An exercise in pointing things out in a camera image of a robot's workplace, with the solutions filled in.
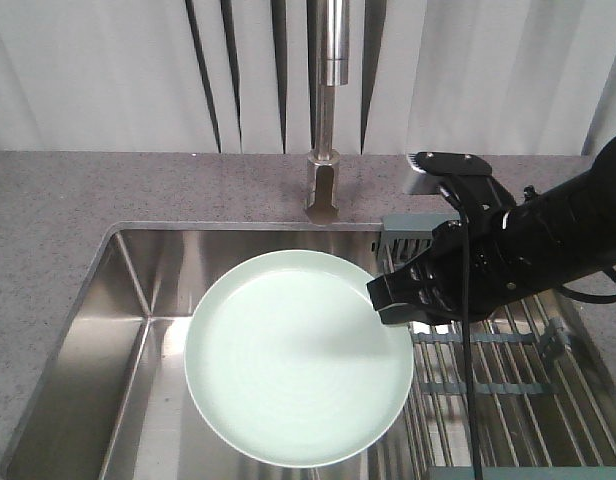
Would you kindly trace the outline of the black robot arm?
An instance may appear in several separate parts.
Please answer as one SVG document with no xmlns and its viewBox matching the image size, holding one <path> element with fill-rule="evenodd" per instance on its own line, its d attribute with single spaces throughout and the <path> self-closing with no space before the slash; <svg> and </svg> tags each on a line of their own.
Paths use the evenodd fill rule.
<svg viewBox="0 0 616 480">
<path fill-rule="evenodd" d="M 522 204 L 474 154 L 418 152 L 418 194 L 441 194 L 459 213 L 432 243 L 367 290 L 385 325 L 479 322 L 497 308 L 554 289 L 586 303 L 616 302 L 616 136 L 592 167 Z"/>
</svg>

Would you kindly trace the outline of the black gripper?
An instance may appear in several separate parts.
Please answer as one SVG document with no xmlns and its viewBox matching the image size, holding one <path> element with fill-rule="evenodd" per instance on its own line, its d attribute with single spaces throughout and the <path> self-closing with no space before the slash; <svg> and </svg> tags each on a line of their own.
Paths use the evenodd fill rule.
<svg viewBox="0 0 616 480">
<path fill-rule="evenodd" d="M 512 300 L 512 281 L 493 239 L 467 238 L 463 223 L 447 221 L 412 267 L 380 275 L 366 288 L 383 324 L 443 325 L 487 318 Z"/>
</svg>

